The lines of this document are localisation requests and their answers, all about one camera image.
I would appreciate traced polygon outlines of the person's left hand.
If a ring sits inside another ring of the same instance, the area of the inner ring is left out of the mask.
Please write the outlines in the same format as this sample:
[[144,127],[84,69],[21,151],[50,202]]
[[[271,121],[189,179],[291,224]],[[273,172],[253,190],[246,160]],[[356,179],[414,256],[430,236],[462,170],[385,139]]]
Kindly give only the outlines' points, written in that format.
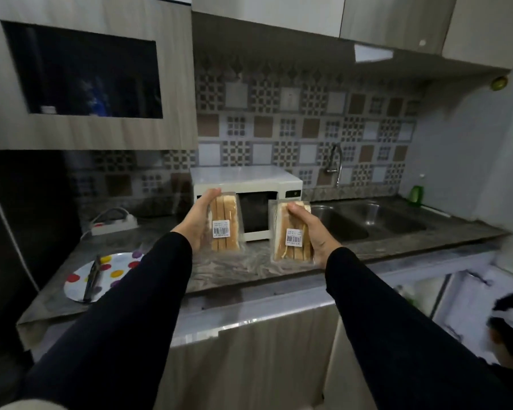
[[209,207],[199,208],[197,199],[184,220],[171,230],[173,233],[182,235],[189,242],[193,253],[197,253],[201,246]]

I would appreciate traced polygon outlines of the white microwave oven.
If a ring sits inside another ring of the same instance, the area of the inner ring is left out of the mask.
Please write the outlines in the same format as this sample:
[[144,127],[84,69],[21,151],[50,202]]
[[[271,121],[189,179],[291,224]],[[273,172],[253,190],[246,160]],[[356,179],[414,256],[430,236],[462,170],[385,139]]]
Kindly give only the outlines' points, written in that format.
[[302,180],[275,165],[194,167],[190,175],[194,200],[209,188],[238,195],[245,241],[270,238],[269,200],[301,200]]

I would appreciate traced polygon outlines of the chrome sink faucet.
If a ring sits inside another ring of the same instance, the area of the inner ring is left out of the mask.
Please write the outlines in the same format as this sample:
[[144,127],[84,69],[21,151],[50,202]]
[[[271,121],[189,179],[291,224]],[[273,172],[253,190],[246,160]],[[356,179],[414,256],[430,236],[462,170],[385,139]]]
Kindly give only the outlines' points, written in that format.
[[343,170],[343,151],[341,143],[334,143],[331,147],[328,165],[324,172],[329,175],[336,174],[334,187],[338,188],[340,185],[341,175]]

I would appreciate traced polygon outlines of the wooden base cabinet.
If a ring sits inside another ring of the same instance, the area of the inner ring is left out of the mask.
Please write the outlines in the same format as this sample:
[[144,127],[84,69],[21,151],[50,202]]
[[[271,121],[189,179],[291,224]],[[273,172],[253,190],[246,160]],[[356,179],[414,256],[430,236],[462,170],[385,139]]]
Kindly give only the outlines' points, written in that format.
[[172,346],[152,410],[376,410],[334,304]]

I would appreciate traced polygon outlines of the white power strip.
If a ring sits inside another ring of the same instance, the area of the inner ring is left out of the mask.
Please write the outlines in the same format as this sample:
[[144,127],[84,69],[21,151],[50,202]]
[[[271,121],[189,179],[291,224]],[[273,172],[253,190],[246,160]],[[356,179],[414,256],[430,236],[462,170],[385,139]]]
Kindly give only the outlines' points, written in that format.
[[110,208],[97,215],[89,223],[89,234],[105,235],[138,228],[138,220],[125,208]]

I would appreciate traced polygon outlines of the glass-door wall cabinet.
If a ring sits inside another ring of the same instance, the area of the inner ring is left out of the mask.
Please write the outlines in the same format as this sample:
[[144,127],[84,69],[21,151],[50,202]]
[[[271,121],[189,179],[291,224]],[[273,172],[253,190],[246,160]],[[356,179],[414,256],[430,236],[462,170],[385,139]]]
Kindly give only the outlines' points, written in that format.
[[195,150],[192,0],[0,0],[0,150]]

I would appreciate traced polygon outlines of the polka dot plate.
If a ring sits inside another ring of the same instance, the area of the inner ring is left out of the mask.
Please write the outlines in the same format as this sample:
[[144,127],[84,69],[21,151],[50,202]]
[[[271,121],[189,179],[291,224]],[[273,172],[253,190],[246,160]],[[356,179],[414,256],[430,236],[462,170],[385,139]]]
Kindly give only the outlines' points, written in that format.
[[[136,250],[101,257],[101,269],[92,287],[89,303],[97,302],[109,289],[115,287],[131,269],[140,263],[143,256],[140,250]],[[63,292],[68,299],[86,303],[84,296],[93,264],[94,261],[88,262],[68,275],[63,285]]]

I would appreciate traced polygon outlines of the clear-wrapped sandwich pack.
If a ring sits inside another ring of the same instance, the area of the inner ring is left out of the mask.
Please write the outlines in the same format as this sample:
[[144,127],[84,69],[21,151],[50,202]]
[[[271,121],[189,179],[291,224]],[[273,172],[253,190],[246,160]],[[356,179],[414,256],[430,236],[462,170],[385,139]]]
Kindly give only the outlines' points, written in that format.
[[245,249],[241,203],[234,192],[222,192],[208,208],[205,237],[215,255],[240,255]]
[[293,202],[311,212],[307,202],[289,199],[268,201],[268,228],[270,230],[271,261],[278,264],[313,264],[314,250],[308,226],[293,215],[288,204]]

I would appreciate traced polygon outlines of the person's right forearm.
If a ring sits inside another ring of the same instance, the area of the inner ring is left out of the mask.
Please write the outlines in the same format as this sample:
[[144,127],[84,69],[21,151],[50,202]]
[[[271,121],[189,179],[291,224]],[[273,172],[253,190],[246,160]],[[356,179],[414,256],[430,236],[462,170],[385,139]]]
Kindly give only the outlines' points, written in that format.
[[325,278],[377,410],[513,410],[483,361],[348,248],[330,254]]

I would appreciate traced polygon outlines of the person's left forearm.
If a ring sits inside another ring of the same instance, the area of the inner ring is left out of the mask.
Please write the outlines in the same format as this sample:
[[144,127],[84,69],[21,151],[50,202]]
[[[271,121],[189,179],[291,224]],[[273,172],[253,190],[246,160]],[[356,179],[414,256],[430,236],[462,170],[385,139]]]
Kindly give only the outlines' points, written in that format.
[[192,246],[172,231],[78,318],[25,376],[19,410],[152,410]]

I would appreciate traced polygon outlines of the person's right hand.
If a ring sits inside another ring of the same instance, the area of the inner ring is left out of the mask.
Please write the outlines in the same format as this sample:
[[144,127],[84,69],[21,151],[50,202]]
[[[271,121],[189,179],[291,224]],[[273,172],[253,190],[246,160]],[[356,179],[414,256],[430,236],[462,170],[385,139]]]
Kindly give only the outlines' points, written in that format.
[[342,245],[337,240],[335,240],[335,238],[322,224],[321,220],[319,220],[319,218],[316,216],[315,225],[307,227],[309,239],[314,249],[314,264],[319,269],[325,270],[327,267],[328,259],[332,252],[338,248],[341,248]]

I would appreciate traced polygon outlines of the steel double sink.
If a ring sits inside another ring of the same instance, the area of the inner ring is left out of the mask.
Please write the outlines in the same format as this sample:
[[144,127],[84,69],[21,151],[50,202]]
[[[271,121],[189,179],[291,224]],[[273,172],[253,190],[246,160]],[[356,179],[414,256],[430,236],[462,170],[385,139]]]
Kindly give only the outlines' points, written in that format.
[[425,223],[375,201],[312,203],[311,212],[341,243],[376,241],[428,229]]

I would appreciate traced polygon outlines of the wooden upper cabinets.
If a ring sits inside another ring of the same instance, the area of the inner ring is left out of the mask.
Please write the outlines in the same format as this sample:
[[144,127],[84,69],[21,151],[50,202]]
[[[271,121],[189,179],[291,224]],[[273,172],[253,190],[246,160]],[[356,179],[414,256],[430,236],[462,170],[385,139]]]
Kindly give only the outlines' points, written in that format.
[[513,0],[192,0],[224,19],[513,68]]

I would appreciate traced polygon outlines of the black knife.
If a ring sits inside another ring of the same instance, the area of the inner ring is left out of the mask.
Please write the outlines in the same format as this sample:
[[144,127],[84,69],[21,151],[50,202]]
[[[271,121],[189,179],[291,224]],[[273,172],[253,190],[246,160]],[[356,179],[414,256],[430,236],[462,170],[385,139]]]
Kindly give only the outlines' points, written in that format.
[[84,296],[82,298],[82,303],[88,304],[92,302],[94,287],[96,285],[99,273],[101,271],[101,256],[99,254],[96,255],[95,261],[93,262],[89,274],[87,276],[86,288],[84,290]]

